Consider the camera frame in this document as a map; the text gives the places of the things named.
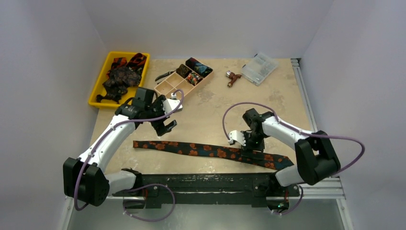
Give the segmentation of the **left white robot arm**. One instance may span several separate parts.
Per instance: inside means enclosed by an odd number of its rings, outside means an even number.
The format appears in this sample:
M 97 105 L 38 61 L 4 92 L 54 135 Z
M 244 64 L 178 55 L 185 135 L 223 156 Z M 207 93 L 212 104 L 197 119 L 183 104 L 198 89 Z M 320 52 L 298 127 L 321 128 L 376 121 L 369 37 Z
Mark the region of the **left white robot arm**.
M 169 98 L 155 90 L 138 88 L 135 96 L 127 99 L 114 113 L 106 129 L 77 158 L 67 158 L 63 163 L 64 194 L 71 197 L 74 208 L 100 206 L 108 196 L 126 191 L 131 196 L 142 192 L 143 183 L 134 170 L 121 170 L 106 175 L 106 167 L 121 144 L 140 124 L 149 122 L 159 137 L 170 132 L 176 121 L 164 121 L 183 109 L 184 92 L 177 89 Z

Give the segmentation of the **dark orange floral tie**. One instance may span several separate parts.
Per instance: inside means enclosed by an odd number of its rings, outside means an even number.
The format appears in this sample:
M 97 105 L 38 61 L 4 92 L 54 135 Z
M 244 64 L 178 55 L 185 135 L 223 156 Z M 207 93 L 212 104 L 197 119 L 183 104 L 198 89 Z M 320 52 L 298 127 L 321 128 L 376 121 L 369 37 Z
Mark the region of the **dark orange floral tie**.
M 294 165 L 294 163 L 287 156 L 269 153 L 264 153 L 265 160 L 263 161 L 258 161 L 253 158 L 251 162 L 243 162 L 241 160 L 242 149 L 210 144 L 199 144 L 178 141 L 134 140 L 133 147 L 137 149 L 150 149 L 170 152 L 179 155 L 221 158 L 225 160 L 257 165 L 260 167 L 269 168 L 273 170 L 282 170 Z

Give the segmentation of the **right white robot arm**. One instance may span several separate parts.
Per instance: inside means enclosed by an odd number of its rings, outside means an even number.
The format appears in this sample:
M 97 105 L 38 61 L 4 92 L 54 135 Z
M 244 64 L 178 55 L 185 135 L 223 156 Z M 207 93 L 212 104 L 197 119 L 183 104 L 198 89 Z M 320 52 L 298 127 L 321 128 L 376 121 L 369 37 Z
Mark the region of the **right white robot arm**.
M 277 157 L 267 157 L 263 152 L 264 139 L 268 137 L 279 140 L 295 152 L 296 164 L 281 165 L 269 181 L 273 194 L 280 195 L 293 184 L 314 185 L 340 170 L 341 164 L 325 132 L 301 132 L 296 127 L 289 127 L 273 112 L 259 114 L 255 109 L 250 109 L 242 118 L 249 127 L 249 130 L 239 134 L 243 158 L 252 161 L 264 159 L 273 167 L 282 164 Z

